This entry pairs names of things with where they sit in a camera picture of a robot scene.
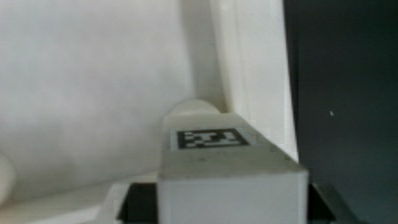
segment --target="white block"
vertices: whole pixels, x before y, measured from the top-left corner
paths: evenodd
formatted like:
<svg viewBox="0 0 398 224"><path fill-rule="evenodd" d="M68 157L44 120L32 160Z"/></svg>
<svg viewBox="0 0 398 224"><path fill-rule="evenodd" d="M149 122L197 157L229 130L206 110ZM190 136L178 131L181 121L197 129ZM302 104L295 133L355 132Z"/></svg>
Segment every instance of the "white block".
<svg viewBox="0 0 398 224"><path fill-rule="evenodd" d="M238 115L169 117L163 144L160 223L304 224L307 171Z"/></svg>

